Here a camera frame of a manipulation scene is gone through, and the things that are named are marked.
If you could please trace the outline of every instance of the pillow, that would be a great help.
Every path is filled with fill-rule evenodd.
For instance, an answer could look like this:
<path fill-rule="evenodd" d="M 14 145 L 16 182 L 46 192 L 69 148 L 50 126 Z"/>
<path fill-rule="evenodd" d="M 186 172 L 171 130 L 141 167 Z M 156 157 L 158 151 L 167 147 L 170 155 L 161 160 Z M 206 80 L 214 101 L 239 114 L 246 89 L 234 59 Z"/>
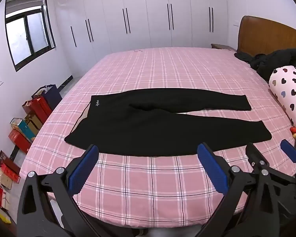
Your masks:
<path fill-rule="evenodd" d="M 269 86 L 296 127 L 296 68 L 284 66 L 273 71 Z"/>

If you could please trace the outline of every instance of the window pane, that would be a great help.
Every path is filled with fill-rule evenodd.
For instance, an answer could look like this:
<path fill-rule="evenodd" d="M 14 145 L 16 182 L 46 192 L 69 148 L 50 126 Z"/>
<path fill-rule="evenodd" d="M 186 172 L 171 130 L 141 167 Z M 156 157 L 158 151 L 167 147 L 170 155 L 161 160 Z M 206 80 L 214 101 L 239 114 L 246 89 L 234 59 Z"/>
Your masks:
<path fill-rule="evenodd" d="M 48 46 L 42 13 L 40 12 L 28 15 L 27 21 L 29 23 L 30 35 L 34 51 L 37 52 L 40 49 Z"/>
<path fill-rule="evenodd" d="M 19 10 L 19 11 L 15 11 L 15 12 L 7 14 L 6 18 L 14 16 L 14 15 L 22 13 L 22 12 L 32 11 L 32 10 L 36 10 L 36 9 L 40 9 L 40 8 L 41 8 L 41 6 L 34 6 L 34 7 L 29 7 L 29 8 L 26 8 L 26 9 Z"/>
<path fill-rule="evenodd" d="M 31 55 L 26 38 L 24 19 L 21 18 L 7 23 L 7 35 L 12 58 L 16 65 Z"/>

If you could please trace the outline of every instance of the brown headboard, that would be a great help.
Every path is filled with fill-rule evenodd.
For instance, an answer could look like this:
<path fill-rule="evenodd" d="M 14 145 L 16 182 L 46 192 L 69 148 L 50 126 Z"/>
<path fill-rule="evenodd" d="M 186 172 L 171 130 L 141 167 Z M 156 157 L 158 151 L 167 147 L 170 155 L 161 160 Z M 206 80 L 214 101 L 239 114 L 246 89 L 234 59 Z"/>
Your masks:
<path fill-rule="evenodd" d="M 258 17 L 244 16 L 238 36 L 238 52 L 259 53 L 296 48 L 296 29 Z"/>

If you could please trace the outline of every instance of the window blind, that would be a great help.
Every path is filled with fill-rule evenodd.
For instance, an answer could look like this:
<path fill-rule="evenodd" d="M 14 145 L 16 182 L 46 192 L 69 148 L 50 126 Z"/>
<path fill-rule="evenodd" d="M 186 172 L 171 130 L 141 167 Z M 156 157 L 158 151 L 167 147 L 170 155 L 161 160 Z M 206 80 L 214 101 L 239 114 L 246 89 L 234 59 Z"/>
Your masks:
<path fill-rule="evenodd" d="M 6 14 L 34 6 L 42 6 L 43 0 L 7 0 Z"/>

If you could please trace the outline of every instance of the black window frame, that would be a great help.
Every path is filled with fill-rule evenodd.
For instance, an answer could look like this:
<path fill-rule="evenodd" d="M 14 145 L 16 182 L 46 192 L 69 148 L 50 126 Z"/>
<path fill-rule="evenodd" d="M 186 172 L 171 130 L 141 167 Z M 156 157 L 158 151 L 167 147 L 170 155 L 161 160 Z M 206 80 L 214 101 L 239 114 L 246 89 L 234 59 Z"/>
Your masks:
<path fill-rule="evenodd" d="M 48 13 L 47 0 L 45 0 L 45 4 L 46 4 L 46 14 L 47 15 L 45 15 L 44 10 L 43 10 L 43 6 L 41 6 L 40 9 L 35 9 L 35 10 L 31 10 L 31 11 L 25 11 L 25 12 L 22 12 L 22 13 L 19 13 L 19 14 L 16 14 L 16 15 L 13 15 L 11 17 L 8 17 L 8 18 L 6 18 L 6 5 L 5 5 L 5 13 L 4 13 L 4 16 L 5 16 L 5 28 L 6 28 L 7 43 L 8 43 L 8 47 L 9 47 L 10 56 L 11 56 L 11 59 L 12 59 L 12 62 L 13 62 L 13 65 L 14 65 L 14 68 L 15 68 L 15 71 L 16 72 L 18 72 L 21 68 L 23 68 L 25 65 L 27 65 L 31 61 L 35 60 L 39 56 L 41 56 L 41 55 L 45 54 L 46 52 L 48 52 L 48 51 L 53 50 L 54 48 L 56 48 L 56 43 L 55 43 L 53 32 L 52 32 L 52 29 L 51 29 L 51 22 L 50 22 L 49 13 Z M 29 30 L 28 21 L 27 21 L 27 17 L 29 15 L 36 14 L 36 13 L 42 13 L 45 35 L 46 35 L 47 42 L 48 42 L 48 46 L 44 47 L 43 49 L 41 49 L 41 50 L 39 50 L 37 52 L 35 52 L 34 51 L 34 48 L 33 48 L 32 40 L 31 40 L 31 35 L 30 35 L 30 30 Z M 47 17 L 47 20 L 48 20 L 48 26 L 46 24 L 45 16 Z M 20 61 L 18 64 L 15 64 L 14 63 L 13 56 L 12 56 L 10 44 L 9 44 L 9 39 L 8 39 L 7 23 L 10 23 L 10 22 L 13 22 L 15 20 L 22 19 L 22 18 L 24 19 L 24 26 L 25 26 L 25 31 L 26 31 L 26 38 L 27 38 L 27 42 L 29 44 L 31 55 L 28 56 L 27 58 L 25 58 L 23 61 Z M 52 45 L 51 45 L 50 35 L 48 34 L 47 27 L 50 28 L 51 39 L 53 41 L 54 47 L 52 47 Z"/>

